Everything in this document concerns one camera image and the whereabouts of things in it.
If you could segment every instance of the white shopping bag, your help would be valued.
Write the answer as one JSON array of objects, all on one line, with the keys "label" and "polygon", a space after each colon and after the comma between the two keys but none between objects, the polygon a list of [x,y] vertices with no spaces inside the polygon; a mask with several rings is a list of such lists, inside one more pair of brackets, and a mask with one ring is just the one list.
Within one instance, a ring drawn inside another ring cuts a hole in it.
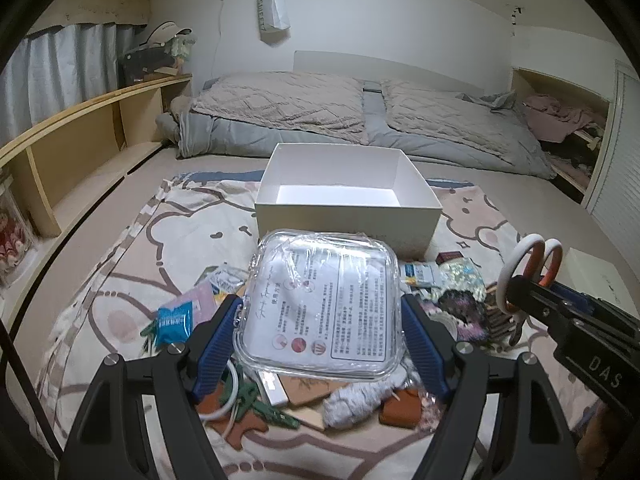
[{"label": "white shopping bag", "polygon": [[290,25],[284,0],[258,0],[258,23],[263,32],[287,30]]}]

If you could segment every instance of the floor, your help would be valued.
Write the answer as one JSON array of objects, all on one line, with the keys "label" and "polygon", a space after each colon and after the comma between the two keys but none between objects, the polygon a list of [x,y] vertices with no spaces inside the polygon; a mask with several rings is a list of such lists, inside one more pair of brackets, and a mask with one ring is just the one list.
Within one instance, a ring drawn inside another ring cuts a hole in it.
[{"label": "floor", "polygon": [[[175,150],[167,148],[128,175],[72,235],[31,301],[15,345],[32,381],[36,380],[47,337],[56,317],[70,303],[92,266],[156,192],[162,179],[188,171],[237,173],[263,170],[267,161],[217,155],[177,160]],[[521,234],[537,232],[545,238],[555,237],[565,247],[574,247],[613,263],[631,297],[640,304],[640,283],[622,256],[591,216],[548,181],[442,164],[417,162],[415,165],[428,178],[450,178],[478,184]],[[14,400],[24,405],[24,398],[17,393],[17,382],[11,372],[7,382]]]}]

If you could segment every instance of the gray curtain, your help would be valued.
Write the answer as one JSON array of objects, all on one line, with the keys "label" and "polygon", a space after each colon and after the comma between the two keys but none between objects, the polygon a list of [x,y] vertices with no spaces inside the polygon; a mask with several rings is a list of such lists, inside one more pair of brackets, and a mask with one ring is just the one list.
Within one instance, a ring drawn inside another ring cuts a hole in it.
[{"label": "gray curtain", "polygon": [[0,145],[65,108],[118,88],[133,25],[68,25],[25,38],[0,75]]}]

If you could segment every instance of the transparent plastic container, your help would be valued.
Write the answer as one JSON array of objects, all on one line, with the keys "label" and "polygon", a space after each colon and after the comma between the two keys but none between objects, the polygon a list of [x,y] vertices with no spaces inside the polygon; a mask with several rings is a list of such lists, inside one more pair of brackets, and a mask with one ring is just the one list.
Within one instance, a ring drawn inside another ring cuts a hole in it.
[{"label": "transparent plastic container", "polygon": [[252,260],[234,347],[251,368],[385,378],[404,353],[396,255],[360,235],[268,233]]},{"label": "transparent plastic container", "polygon": [[0,179],[0,283],[9,286],[31,265],[36,237],[11,193],[13,177]]}]

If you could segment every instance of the white box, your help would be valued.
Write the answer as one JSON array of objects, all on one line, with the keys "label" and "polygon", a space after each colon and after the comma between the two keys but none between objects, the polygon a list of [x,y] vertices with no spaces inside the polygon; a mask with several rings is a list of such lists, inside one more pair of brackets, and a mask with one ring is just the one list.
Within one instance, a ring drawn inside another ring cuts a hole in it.
[{"label": "white box", "polygon": [[605,260],[570,248],[562,259],[556,280],[638,317],[638,310],[616,267]]},{"label": "white box", "polygon": [[260,236],[276,229],[365,233],[421,260],[442,205],[400,150],[278,144],[255,201]]}]

